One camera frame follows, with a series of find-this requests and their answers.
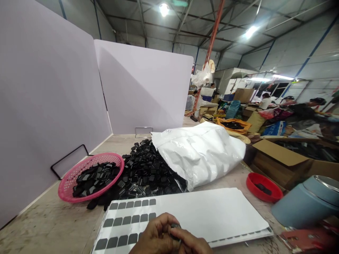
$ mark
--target sticker sheet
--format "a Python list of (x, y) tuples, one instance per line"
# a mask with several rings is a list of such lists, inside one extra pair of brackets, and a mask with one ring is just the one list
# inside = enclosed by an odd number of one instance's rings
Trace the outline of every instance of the sticker sheet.
[(148, 222), (173, 214), (183, 229), (211, 247), (273, 235), (268, 223), (237, 188), (139, 199), (114, 200), (107, 209), (92, 253), (128, 253)]

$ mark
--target orange pole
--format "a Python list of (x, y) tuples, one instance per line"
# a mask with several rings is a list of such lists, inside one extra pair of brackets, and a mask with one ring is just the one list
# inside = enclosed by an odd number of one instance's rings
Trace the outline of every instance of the orange pole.
[[(214, 44), (214, 41), (215, 41), (216, 33), (218, 32), (218, 27), (219, 27), (219, 23), (220, 23), (222, 9), (224, 8), (224, 4), (225, 4), (225, 0), (220, 0), (220, 4), (219, 4), (218, 12), (216, 14), (216, 19), (215, 19), (215, 23), (214, 23), (214, 26), (213, 26), (212, 36), (211, 36), (211, 39), (209, 41), (209, 46), (208, 46), (208, 50), (207, 50), (206, 59), (205, 59), (203, 69), (205, 69), (206, 64), (208, 64), (209, 58), (210, 58), (211, 53), (212, 53), (213, 44)], [(193, 111), (190, 112), (187, 116), (193, 115), (194, 112), (197, 110), (198, 100), (200, 98), (200, 92), (201, 92), (201, 89), (198, 90), (197, 97), (195, 99), (194, 106), (193, 106)]]

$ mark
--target hand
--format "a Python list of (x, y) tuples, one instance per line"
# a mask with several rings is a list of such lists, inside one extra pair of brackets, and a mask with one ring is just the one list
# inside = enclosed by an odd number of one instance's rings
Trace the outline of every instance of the hand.
[(213, 250), (204, 238), (196, 238), (181, 228), (171, 228), (171, 234), (182, 241), (179, 254), (213, 254)]
[(179, 242), (170, 237), (172, 223), (179, 224), (178, 220), (169, 213), (163, 213), (152, 219), (130, 254), (166, 254), (178, 250)]

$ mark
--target metal lid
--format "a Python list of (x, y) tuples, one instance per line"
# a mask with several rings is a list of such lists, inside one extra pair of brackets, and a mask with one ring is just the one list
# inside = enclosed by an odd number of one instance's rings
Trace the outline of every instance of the metal lid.
[(326, 176), (320, 176), (320, 175), (314, 175), (313, 177), (315, 178), (315, 180), (325, 185), (327, 188), (339, 193), (339, 182), (338, 181), (332, 178), (329, 178)]

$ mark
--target pile of black rubber pieces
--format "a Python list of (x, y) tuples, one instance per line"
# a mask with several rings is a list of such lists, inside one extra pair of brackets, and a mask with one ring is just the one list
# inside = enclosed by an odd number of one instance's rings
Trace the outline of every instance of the pile of black rubber pieces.
[(237, 122), (223, 122), (221, 124), (229, 129), (243, 129), (244, 128)]
[[(125, 168), (117, 182), (100, 197), (91, 200), (88, 209), (103, 205), (104, 210), (112, 200), (134, 199), (147, 196), (183, 193), (186, 180), (174, 172), (155, 149), (151, 140), (135, 143), (125, 159)], [(78, 177), (74, 196), (86, 196), (107, 186), (119, 173), (115, 163), (93, 165)]]
[(339, 163), (339, 150), (329, 148), (317, 143), (306, 142), (282, 142), (276, 141), (277, 145), (283, 146), (293, 152), (305, 157), (319, 160)]

